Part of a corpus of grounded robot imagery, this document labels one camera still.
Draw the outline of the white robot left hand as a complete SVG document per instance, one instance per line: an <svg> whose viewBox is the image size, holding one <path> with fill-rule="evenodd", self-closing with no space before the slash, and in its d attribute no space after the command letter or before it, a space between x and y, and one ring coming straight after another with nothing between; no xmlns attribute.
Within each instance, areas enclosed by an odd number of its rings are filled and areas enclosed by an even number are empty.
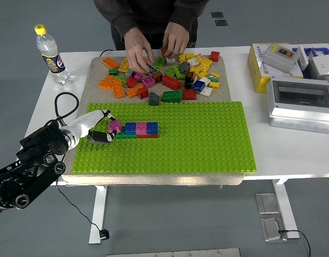
<svg viewBox="0 0 329 257"><path fill-rule="evenodd" d="M112 142L116 137L116 130L109 133L91 130L104 118L108 118L111 121L116 120L110 110L95 110L74 120L68 126L68 130L71 133L70 138L73 140L72 145L76 146L80 138L84 137L87 137L88 141L93 143L107 144Z"/></svg>

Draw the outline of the person's left hand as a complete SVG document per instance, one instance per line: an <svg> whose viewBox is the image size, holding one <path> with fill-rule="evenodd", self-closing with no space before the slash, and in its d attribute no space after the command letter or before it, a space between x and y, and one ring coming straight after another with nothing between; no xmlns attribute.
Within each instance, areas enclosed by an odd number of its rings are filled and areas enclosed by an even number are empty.
<svg viewBox="0 0 329 257"><path fill-rule="evenodd" d="M167 47L164 57L174 58L184 53L189 41L189 31L174 22L169 22L164 32L163 46Z"/></svg>

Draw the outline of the person's right hand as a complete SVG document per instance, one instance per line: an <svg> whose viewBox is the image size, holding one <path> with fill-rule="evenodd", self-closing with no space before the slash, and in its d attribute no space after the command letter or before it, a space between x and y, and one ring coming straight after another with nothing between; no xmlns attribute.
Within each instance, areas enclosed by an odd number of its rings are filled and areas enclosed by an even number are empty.
<svg viewBox="0 0 329 257"><path fill-rule="evenodd" d="M150 68L143 59L143 51L146 52L151 63L154 62L154 53L145 36L134 27L124 35L124 41L129 68L136 72L148 73Z"/></svg>

